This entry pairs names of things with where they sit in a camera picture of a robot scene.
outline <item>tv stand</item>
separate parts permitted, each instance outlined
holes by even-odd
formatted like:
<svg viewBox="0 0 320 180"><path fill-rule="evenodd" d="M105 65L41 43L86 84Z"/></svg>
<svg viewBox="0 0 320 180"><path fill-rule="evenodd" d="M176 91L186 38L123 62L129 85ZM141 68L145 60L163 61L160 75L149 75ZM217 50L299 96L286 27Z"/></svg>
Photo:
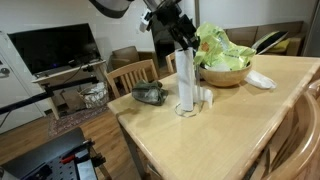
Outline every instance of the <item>tv stand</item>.
<svg viewBox="0 0 320 180"><path fill-rule="evenodd" d="M100 60L100 61L95 61L95 62L92 62L89 64L85 64L85 65L81 66L81 69L85 69L88 66L93 67L93 71L99 81L106 81L106 76L105 76L106 66L107 66L106 60ZM65 71L57 72L55 74L51 74L48 76L43 76L43 77L37 78L36 80L33 80L31 82L39 84L40 87L44 90L44 87L42 86L42 84L46 84L46 83L49 83L50 85L61 84L61 83L63 83L63 81L66 78L70 77L70 75L72 75L73 73L75 73L78 70L79 70L79 67L75 67L75 68L68 69ZM48 100L48 103L51 107L51 110L52 110L55 118L58 120L60 118L60 116L59 116L58 109L53 102L53 99L48 98L47 100Z"/></svg>

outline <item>wooden table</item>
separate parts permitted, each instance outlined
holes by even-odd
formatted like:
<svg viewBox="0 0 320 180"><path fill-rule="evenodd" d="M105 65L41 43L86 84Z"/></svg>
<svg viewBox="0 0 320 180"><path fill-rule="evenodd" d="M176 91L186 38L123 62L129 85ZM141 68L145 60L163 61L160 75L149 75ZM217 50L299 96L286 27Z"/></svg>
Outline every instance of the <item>wooden table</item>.
<svg viewBox="0 0 320 180"><path fill-rule="evenodd" d="M100 81L105 81L105 75L104 72L106 72L106 60L102 60L102 61L96 61L96 62L92 62L89 64L85 64L83 66L81 66L81 69L87 68L88 66L92 66L94 69L94 72L97 76L97 79L99 79ZM79 70L79 67L75 67L75 68L71 68L65 71L61 71L55 74L51 74L49 76L44 76L41 78L38 78L36 80L31 81L32 83L37 83L40 85L40 87L44 90L44 87L41 86L41 84L45 84L45 83L50 83L50 85L56 85L56 84L60 84L62 82L64 82L66 79L68 79L69 77L71 77L73 75L73 73L76 73ZM47 98L48 103L51 107L51 110L55 116L55 118L58 120L60 119L59 117L59 112L58 109L56 107L56 105L54 104L52 98Z"/></svg>
<svg viewBox="0 0 320 180"><path fill-rule="evenodd" d="M130 139L139 146L164 179L240 179L277 130L289 108L305 90L320 64L318 58L255 56L253 69L273 79L274 90L245 82L213 91L194 117L175 114L179 103L177 76L162 79L169 96L163 106L134 100L131 94L108 104ZM140 162L131 153L143 176Z"/></svg>

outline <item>basket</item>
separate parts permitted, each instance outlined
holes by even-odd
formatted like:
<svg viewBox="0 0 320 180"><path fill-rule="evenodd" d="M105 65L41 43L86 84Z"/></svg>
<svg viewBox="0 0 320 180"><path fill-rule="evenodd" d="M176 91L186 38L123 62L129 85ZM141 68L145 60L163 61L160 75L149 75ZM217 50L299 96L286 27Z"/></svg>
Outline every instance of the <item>basket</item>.
<svg viewBox="0 0 320 180"><path fill-rule="evenodd" d="M79 96L86 103L87 108L100 107L109 100L106 87L106 83L100 82L80 91Z"/></svg>

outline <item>wooden chair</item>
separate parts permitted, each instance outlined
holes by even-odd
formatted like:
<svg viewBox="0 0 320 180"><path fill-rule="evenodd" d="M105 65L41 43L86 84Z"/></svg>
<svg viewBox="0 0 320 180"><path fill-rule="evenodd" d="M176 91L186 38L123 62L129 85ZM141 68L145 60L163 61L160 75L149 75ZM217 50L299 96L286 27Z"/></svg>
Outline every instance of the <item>wooden chair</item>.
<svg viewBox="0 0 320 180"><path fill-rule="evenodd" d="M254 164L252 176L245 179L290 180L309 173L320 138L319 105L312 91L305 92L289 111Z"/></svg>
<svg viewBox="0 0 320 180"><path fill-rule="evenodd" d="M173 73L175 72L175 70L174 70L174 68L173 68L173 65L172 65L172 63L174 63L174 60L175 60L174 52L166 56L166 61L167 61L167 66L168 66L168 72L169 72L170 74L173 74Z"/></svg>
<svg viewBox="0 0 320 180"><path fill-rule="evenodd" d="M151 79L148 79L146 71L151 70L153 75L153 80L158 80L158 74L156 72L156 69L153 64L153 60L144 60L135 62L132 64L128 64L126 66L120 67L110 73L106 73L107 80L109 82L109 85L112 88L112 91L115 95L115 98L120 97L120 93L118 91L118 88L115 84L115 79L120 78L120 82L124 86L126 94L130 93L133 86L139 81L139 80L145 80L150 81Z"/></svg>

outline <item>door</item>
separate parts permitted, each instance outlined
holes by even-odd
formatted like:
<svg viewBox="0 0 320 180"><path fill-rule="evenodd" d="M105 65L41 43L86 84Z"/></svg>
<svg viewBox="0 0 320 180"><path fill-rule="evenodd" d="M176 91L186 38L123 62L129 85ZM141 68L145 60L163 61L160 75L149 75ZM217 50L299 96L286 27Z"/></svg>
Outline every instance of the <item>door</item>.
<svg viewBox="0 0 320 180"><path fill-rule="evenodd" d="M2 54L0 54L0 107L19 102L29 97L15 73L6 63ZM7 113L0 115L0 124L3 122L6 114ZM13 110L6 118L2 127L0 127L0 134L41 116L40 110L34 104Z"/></svg>

